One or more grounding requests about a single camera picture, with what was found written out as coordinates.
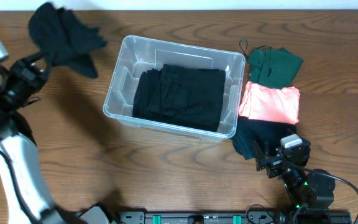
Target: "salmon-colored shirt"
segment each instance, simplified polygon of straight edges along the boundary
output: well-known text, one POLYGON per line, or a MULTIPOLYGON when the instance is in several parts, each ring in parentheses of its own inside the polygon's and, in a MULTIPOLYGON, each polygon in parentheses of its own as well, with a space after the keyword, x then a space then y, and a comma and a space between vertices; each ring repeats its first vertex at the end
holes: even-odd
POLYGON ((296 124, 299 121, 299 98, 299 90, 295 87, 279 90, 248 82, 239 115, 249 119, 296 124))

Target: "wood grain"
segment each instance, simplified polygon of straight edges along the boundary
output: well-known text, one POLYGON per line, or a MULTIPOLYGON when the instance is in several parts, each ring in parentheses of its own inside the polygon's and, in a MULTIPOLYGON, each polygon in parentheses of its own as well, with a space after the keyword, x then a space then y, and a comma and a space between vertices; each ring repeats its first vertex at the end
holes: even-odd
MULTIPOLYGON (((253 203, 289 203, 283 184, 255 171, 231 141, 220 143, 123 126, 102 105, 122 39, 141 35, 183 44, 247 52, 270 44, 305 62, 293 84, 301 91, 301 135, 312 142, 309 168, 326 169, 358 186, 358 11, 83 11, 109 41, 93 52, 100 77, 88 80, 54 68, 36 103, 21 110, 34 131, 40 166, 59 205, 69 210, 103 200, 147 210, 245 210, 253 203)), ((32 12, 0 12, 5 65, 34 53, 32 12)), ((337 183, 331 208, 354 218, 358 199, 337 183)), ((0 223, 7 207, 0 181, 0 223)))

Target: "folded green shirt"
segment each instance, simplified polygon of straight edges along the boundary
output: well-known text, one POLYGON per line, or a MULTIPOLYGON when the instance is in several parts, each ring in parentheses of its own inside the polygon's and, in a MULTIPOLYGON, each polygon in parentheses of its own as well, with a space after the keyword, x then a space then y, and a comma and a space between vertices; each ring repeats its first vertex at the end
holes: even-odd
POLYGON ((302 62, 302 58, 293 55, 284 48, 279 50, 255 49, 248 59, 248 63, 251 65, 249 80, 268 88, 282 89, 290 86, 302 62))

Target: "black cloth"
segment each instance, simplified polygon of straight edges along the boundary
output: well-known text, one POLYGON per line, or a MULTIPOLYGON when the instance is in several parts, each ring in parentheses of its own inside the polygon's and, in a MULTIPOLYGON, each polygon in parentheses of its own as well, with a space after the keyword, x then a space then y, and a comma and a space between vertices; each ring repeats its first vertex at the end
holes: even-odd
POLYGON ((189 128, 217 131, 225 71, 164 65, 140 79, 132 116, 189 128))
POLYGON ((244 158, 255 158, 253 142, 264 150, 265 142, 268 143, 268 154, 275 156, 275 149, 280 146, 281 138, 288 136, 288 129, 296 134, 296 126, 271 121, 238 117, 236 134, 231 138, 234 149, 244 158))
POLYGON ((98 77, 88 55, 106 45, 97 28, 87 28, 73 11, 56 10, 49 2, 36 10, 28 27, 31 39, 46 54, 49 67, 68 66, 86 77, 98 77))

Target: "plastic storage box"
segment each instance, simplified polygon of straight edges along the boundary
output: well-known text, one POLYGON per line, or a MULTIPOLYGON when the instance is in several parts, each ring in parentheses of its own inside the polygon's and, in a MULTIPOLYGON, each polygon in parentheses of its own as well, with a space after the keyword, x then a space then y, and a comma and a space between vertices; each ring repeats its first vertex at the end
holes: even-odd
POLYGON ((207 49, 129 35, 122 41, 103 112, 129 126, 221 141, 236 133, 245 57, 237 52, 207 49), (217 132, 133 118, 135 92, 142 72, 160 70, 163 64, 186 68, 213 68, 226 71, 223 108, 217 132))

